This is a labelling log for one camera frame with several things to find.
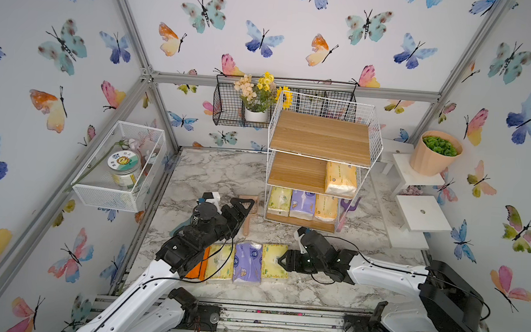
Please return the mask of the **green tissue pack shelf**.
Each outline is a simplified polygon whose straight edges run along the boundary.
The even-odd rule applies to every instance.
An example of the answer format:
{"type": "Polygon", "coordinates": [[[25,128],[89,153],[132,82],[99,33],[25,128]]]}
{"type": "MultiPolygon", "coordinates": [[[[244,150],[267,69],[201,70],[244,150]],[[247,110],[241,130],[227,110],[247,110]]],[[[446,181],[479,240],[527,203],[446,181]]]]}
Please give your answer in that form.
{"type": "Polygon", "coordinates": [[[287,271],[278,263],[278,259],[285,255],[289,247],[279,244],[263,244],[261,279],[287,279],[287,271]]]}
{"type": "Polygon", "coordinates": [[[287,217],[289,215],[292,193],[292,189],[273,186],[268,202],[268,213],[287,217]]]}

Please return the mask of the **purple tissue pack shelf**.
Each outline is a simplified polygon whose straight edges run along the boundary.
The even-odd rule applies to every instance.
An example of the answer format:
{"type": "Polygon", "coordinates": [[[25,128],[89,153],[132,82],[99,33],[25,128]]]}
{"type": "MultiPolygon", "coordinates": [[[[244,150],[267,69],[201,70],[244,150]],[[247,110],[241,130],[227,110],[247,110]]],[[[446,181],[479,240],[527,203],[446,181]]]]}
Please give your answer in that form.
{"type": "Polygon", "coordinates": [[[313,220],[315,216],[316,193],[293,190],[289,216],[300,220],[313,220]]]}
{"type": "Polygon", "coordinates": [[[261,282],[263,248],[259,243],[236,245],[233,282],[256,284],[261,282]]]}

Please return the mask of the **green tissue pack with tissue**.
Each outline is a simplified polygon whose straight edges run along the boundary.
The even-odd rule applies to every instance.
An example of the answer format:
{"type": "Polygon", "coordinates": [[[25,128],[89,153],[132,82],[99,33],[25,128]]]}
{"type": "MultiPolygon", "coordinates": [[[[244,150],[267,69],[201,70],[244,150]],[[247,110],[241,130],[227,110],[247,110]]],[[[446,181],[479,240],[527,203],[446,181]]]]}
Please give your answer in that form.
{"type": "Polygon", "coordinates": [[[208,249],[208,258],[206,259],[205,278],[216,280],[231,280],[234,274],[235,252],[232,244],[225,245],[214,244],[208,249]]]}

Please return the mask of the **orange tissue pack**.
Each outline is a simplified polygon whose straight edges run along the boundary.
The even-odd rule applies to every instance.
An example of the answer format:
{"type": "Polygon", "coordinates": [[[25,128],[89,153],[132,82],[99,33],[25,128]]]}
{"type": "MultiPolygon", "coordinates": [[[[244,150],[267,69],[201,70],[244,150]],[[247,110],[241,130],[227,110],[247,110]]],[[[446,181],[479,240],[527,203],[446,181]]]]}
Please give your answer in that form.
{"type": "Polygon", "coordinates": [[[208,257],[210,256],[210,248],[208,247],[204,251],[203,258],[201,259],[200,263],[195,266],[191,271],[188,272],[188,274],[185,276],[186,279],[189,280],[201,280],[203,281],[205,279],[205,273],[208,265],[208,257]]]}

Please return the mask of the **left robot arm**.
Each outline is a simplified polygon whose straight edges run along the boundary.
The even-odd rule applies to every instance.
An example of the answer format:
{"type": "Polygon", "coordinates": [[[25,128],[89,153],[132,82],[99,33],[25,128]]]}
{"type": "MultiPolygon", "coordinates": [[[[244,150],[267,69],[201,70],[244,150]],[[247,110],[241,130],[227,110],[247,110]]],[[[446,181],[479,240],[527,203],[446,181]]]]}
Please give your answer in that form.
{"type": "Polygon", "coordinates": [[[189,224],[163,244],[155,259],[108,308],[76,332],[168,332],[189,325],[199,301],[179,287],[218,241],[234,242],[256,202],[232,198],[219,205],[218,194],[204,193],[189,224]]]}

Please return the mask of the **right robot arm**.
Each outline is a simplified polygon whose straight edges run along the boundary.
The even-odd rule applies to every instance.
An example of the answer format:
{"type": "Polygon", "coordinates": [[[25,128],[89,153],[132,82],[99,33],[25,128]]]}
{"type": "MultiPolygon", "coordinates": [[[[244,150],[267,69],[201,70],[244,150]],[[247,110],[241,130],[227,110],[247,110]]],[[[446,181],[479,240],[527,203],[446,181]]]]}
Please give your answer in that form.
{"type": "Polygon", "coordinates": [[[478,332],[484,299],[448,264],[381,261],[365,256],[357,246],[336,249],[328,236],[309,228],[298,229],[295,239],[299,248],[278,259],[287,272],[324,273],[336,283],[373,286],[407,297],[405,303],[380,302],[368,327],[386,332],[478,332]]]}

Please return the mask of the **green tissue pack bottom shelf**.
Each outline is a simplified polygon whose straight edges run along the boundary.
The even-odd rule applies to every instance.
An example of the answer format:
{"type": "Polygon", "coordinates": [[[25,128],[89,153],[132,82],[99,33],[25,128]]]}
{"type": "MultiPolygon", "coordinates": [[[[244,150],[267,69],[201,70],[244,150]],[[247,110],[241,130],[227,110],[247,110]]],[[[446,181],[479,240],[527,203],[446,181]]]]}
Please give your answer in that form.
{"type": "Polygon", "coordinates": [[[289,215],[292,193],[292,189],[273,186],[268,202],[268,213],[287,217],[289,215]]]}

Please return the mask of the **purple tissue pack bottom shelf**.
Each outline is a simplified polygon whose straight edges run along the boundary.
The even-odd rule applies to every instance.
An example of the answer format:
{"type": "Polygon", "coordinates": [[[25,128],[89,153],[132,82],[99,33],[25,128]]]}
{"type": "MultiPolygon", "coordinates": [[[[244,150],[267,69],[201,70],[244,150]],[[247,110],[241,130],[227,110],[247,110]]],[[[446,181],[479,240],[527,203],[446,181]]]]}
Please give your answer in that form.
{"type": "Polygon", "coordinates": [[[313,220],[315,216],[316,193],[293,190],[289,216],[300,220],[313,220]]]}

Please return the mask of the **yellow tissue pack bottom shelf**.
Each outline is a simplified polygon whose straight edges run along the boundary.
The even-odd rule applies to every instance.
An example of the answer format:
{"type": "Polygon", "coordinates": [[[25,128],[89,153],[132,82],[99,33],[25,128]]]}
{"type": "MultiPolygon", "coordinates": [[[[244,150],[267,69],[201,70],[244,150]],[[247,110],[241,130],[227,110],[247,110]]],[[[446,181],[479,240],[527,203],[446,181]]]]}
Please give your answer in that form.
{"type": "Polygon", "coordinates": [[[338,217],[340,199],[335,196],[316,195],[314,219],[334,223],[338,217]]]}

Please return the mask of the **yellow tissue pack shelf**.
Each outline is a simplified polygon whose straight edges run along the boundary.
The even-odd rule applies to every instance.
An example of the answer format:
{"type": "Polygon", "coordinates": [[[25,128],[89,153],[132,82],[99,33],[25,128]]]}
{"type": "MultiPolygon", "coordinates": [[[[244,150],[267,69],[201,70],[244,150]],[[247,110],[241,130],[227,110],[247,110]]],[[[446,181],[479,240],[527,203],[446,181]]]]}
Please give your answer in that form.
{"type": "Polygon", "coordinates": [[[351,165],[328,161],[324,184],[325,194],[352,198],[358,187],[358,169],[351,165]]]}
{"type": "Polygon", "coordinates": [[[314,219],[334,223],[338,217],[340,199],[335,196],[316,195],[314,219]]]}

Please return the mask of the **yellow tissue pack middle shelf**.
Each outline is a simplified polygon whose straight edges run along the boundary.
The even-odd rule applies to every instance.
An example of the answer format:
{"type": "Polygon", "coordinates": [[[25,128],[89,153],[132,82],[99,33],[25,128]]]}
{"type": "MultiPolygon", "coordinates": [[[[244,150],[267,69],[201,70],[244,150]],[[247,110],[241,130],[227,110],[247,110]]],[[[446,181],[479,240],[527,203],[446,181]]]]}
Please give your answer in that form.
{"type": "Polygon", "coordinates": [[[325,194],[352,198],[358,187],[358,169],[351,165],[328,161],[324,184],[325,194]]]}

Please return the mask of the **teal plastic spatula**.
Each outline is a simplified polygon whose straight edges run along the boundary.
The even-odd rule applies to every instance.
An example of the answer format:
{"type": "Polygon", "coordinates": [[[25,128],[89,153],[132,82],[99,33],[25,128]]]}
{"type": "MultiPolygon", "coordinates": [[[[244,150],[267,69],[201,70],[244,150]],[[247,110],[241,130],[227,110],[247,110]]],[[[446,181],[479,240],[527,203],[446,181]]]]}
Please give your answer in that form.
{"type": "Polygon", "coordinates": [[[177,227],[175,227],[171,232],[170,232],[170,237],[174,237],[176,236],[177,234],[179,234],[184,228],[187,228],[191,225],[191,219],[187,219],[186,221],[184,221],[183,223],[180,223],[177,227]]]}

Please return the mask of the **purple plastic scoop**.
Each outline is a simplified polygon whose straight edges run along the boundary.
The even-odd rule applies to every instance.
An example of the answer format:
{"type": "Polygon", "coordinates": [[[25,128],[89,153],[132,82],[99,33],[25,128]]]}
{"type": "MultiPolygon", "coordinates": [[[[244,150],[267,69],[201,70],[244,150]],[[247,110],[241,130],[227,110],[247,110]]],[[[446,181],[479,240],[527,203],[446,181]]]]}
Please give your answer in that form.
{"type": "Polygon", "coordinates": [[[357,198],[357,199],[350,199],[350,200],[346,200],[346,199],[340,199],[339,200],[339,203],[340,203],[340,209],[342,210],[340,215],[339,215],[339,218],[338,218],[338,221],[336,223],[336,226],[335,226],[335,232],[340,232],[342,229],[343,229],[343,226],[346,222],[346,219],[347,219],[347,215],[350,213],[350,212],[353,212],[355,210],[357,210],[357,207],[358,207],[358,204],[361,200],[361,197],[357,198]]]}

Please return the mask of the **artificial flowers in white pot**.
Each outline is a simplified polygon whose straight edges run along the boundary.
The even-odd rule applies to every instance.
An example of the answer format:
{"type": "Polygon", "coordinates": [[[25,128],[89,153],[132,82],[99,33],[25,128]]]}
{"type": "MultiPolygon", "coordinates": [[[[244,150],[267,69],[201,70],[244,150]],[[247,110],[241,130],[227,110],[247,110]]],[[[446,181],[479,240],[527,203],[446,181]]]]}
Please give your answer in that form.
{"type": "Polygon", "coordinates": [[[293,104],[293,92],[286,86],[278,86],[275,77],[266,72],[253,82],[252,75],[243,75],[234,82],[234,90],[239,93],[244,108],[244,120],[248,123],[264,123],[270,110],[279,104],[283,110],[293,104]]]}

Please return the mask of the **glass jar with green lid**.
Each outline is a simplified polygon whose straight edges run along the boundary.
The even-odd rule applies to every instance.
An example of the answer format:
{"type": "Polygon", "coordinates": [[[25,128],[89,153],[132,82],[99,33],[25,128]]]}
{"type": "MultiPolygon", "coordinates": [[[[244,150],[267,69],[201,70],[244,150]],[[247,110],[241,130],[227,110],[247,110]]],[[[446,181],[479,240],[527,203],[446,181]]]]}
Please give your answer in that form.
{"type": "Polygon", "coordinates": [[[136,151],[121,150],[110,154],[107,167],[114,184],[129,190],[135,187],[141,171],[140,163],[136,151]]]}

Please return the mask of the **pink pot with green plant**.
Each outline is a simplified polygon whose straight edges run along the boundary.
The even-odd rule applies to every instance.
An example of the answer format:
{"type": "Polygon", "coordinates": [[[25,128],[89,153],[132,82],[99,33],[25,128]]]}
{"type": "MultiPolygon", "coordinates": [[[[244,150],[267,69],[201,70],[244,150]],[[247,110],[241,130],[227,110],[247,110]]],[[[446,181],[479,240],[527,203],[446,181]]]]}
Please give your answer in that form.
{"type": "Polygon", "coordinates": [[[462,152],[463,147],[461,142],[452,135],[441,131],[427,131],[418,138],[413,154],[411,154],[411,158],[409,159],[409,164],[417,173],[431,177],[441,173],[456,159],[459,159],[462,152]],[[454,149],[456,149],[457,154],[453,157],[449,157],[443,153],[433,151],[433,149],[430,149],[423,141],[424,138],[430,136],[445,139],[451,143],[454,149]]]}

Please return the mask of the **aluminium front rail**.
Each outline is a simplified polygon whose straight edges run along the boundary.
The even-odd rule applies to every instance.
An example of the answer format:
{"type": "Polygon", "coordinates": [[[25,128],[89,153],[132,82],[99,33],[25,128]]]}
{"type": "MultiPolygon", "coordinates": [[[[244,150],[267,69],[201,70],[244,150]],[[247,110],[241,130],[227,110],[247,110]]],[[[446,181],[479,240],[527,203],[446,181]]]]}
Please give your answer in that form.
{"type": "Polygon", "coordinates": [[[199,302],[179,328],[213,332],[386,332],[367,313],[236,303],[199,302]]]}

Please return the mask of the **white mesh wall basket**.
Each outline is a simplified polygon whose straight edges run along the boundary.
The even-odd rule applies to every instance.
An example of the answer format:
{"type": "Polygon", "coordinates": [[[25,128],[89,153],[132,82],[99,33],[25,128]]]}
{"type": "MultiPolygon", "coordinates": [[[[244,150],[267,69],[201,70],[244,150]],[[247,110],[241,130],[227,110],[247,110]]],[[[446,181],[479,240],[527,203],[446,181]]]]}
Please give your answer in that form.
{"type": "Polygon", "coordinates": [[[135,213],[167,152],[162,129],[116,122],[72,182],[86,206],[135,213]]]}

